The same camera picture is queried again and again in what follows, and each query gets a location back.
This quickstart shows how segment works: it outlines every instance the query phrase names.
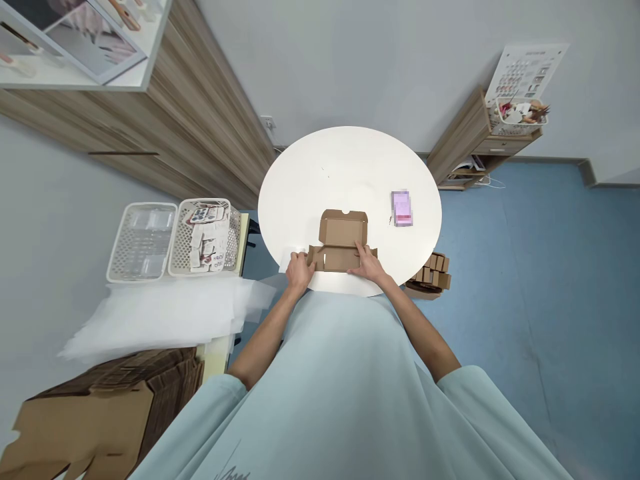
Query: smartphone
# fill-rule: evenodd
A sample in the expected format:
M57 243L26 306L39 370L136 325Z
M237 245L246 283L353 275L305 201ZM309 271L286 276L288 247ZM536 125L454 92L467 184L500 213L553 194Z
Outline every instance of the smartphone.
M411 212L411 198L408 190L391 192L393 207L393 223L396 227L410 227L413 225Z

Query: white plastic basket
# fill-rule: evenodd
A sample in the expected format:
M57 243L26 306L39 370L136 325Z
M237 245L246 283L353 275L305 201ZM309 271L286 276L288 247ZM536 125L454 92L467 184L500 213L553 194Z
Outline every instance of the white plastic basket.
M111 250L107 280L139 283L165 272L177 207L173 203L131 203L122 214Z
M531 98L510 98L510 97L499 97L495 100L495 105L492 109L489 109L489 121L491 122L491 134L492 135L502 135L505 137L512 137L516 135L528 135L530 133L535 132L538 128L545 126L549 123L547 120L547 116L544 116L543 121L540 123L507 123L505 119L500 114L500 103L506 102L531 102L531 100L538 100L542 103L540 99L531 99Z
M240 242L240 212L231 206L227 199L188 199L178 207L178 214L171 239L168 272L174 277L200 277L215 275L216 272L194 273L191 271L189 252L191 251L191 232L193 226L184 222L185 216L202 207L224 207L229 210L229 239L225 256L224 270L234 270Z

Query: stack of small cardboard boxes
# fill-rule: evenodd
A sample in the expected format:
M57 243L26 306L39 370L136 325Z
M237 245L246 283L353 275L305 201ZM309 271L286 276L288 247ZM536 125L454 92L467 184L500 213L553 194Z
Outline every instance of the stack of small cardboard boxes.
M442 290L451 288L449 259L442 253L433 252L418 273L405 283L405 292L413 298L435 300Z

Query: wooden cabinet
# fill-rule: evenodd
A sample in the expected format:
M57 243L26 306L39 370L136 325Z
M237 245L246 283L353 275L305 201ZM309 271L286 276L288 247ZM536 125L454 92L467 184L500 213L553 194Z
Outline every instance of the wooden cabinet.
M540 136L542 128L524 136L492 135L485 96L478 87L429 154L427 166L438 188L466 190ZM486 170L455 170L470 155L478 155Z
M174 1L145 91L0 90L0 113L178 198L256 208L275 156L193 0Z

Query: round white table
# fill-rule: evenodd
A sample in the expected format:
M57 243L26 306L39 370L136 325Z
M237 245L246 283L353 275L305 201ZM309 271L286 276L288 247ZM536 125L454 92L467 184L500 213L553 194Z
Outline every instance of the round white table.
M393 224L391 192L409 190L413 226ZM260 190L258 218L269 253L280 263L288 246L322 245L320 216L326 209L366 212L367 243L398 285L432 254L442 207L428 168L404 143L362 127L314 132L288 147L273 163ZM309 288L362 297L376 284L346 273L316 272Z

